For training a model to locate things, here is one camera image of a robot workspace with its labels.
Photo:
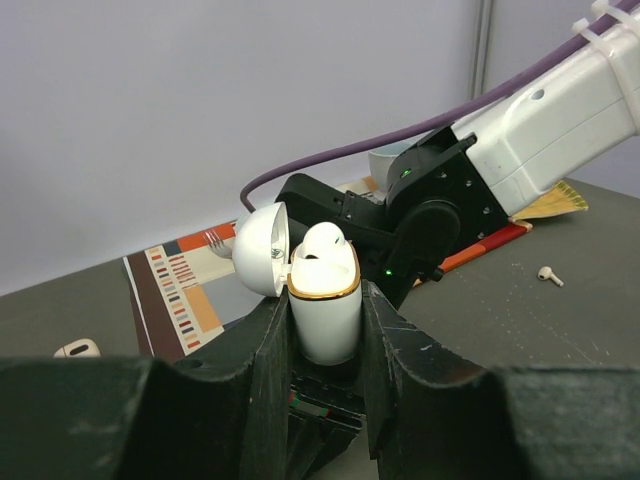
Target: silver fork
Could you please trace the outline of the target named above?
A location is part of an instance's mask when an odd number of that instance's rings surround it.
[[[209,248],[220,258],[231,258],[231,254],[233,251],[231,247],[229,247],[224,240],[218,235],[218,233],[212,228],[210,230],[205,230],[204,236],[207,239],[207,243],[209,244]]]

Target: white robotic arm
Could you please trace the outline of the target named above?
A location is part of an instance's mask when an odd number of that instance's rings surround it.
[[[462,118],[474,133],[467,155],[508,215],[640,128],[640,9],[627,14],[596,2],[597,15],[621,22],[509,98]]]

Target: wall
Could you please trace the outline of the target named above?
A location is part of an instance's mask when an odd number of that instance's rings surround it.
[[[497,86],[571,38],[575,21],[583,17],[592,20],[592,3],[593,0],[495,0],[486,87]],[[618,145],[572,177],[640,197],[640,139]]]
[[[2,2],[0,294],[235,218],[265,170],[460,103],[472,27],[464,0]]]

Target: tabletop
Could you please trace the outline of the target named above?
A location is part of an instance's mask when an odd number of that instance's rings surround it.
[[[533,231],[414,289],[400,313],[480,365],[640,363],[640,200],[577,181],[588,212]],[[551,266],[562,288],[536,278]],[[116,260],[0,298],[0,355],[52,355],[78,338],[138,353]]]

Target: white cup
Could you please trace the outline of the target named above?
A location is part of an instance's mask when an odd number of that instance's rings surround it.
[[[387,172],[395,158],[409,148],[409,142],[396,142],[384,145],[369,152],[369,170],[371,176],[378,186],[378,191],[387,193]]]

